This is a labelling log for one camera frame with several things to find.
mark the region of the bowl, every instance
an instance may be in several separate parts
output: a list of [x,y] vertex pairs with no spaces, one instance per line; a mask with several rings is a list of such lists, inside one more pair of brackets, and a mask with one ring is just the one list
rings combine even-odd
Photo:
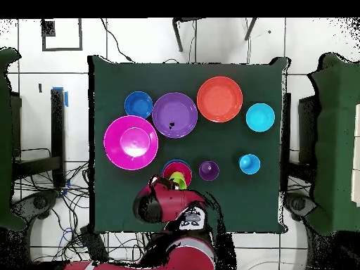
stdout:
[[267,131],[275,122],[275,112],[266,103],[256,103],[246,112],[246,124],[253,131]]
[[146,119],[153,111],[153,100],[145,92],[135,91],[125,99],[124,108],[128,115]]

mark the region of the small purple bowl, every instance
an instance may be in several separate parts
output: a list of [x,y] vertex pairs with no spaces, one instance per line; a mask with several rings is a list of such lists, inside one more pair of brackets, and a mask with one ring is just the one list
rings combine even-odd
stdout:
[[207,160],[199,166],[199,175],[206,181],[215,180],[219,176],[219,172],[219,166],[211,160]]

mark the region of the yellow bowl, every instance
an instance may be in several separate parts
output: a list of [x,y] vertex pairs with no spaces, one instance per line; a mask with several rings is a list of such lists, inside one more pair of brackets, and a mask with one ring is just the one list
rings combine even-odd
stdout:
[[186,182],[182,173],[174,172],[170,176],[170,179],[173,179],[173,181],[179,185],[179,189],[186,189]]

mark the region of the purple plate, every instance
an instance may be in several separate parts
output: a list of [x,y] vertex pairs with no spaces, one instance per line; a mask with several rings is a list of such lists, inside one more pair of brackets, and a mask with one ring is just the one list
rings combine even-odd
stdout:
[[193,100],[178,92],[161,96],[152,115],[156,129],[173,139],[189,134],[198,121],[198,109]]

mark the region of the dark green tabletop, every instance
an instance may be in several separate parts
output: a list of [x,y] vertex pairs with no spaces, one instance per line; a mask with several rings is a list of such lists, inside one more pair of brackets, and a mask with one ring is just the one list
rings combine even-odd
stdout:
[[[193,170],[189,189],[208,191],[219,201],[227,231],[284,231],[278,223],[278,194],[281,82],[287,58],[278,58],[271,65],[188,65],[117,64],[93,56],[92,63],[96,231],[158,231],[160,226],[135,219],[132,204],[149,178],[161,174],[165,163],[175,158],[185,160]],[[183,138],[169,139],[158,132],[159,150],[154,161],[138,171],[120,169],[108,160],[103,149],[104,133],[113,120],[126,115],[124,100],[131,92],[144,91],[153,102],[166,93],[181,92],[196,102],[202,83],[214,76],[230,77],[242,89],[243,106],[235,118],[214,123],[199,112],[195,129]],[[276,120],[270,130],[256,133],[246,125],[246,111],[254,103],[267,103],[274,109]],[[147,120],[152,124],[151,116]],[[238,158],[247,153],[261,160],[261,169],[255,175],[246,175],[238,167]],[[199,177],[199,165],[205,160],[214,160],[220,167],[214,181]]]

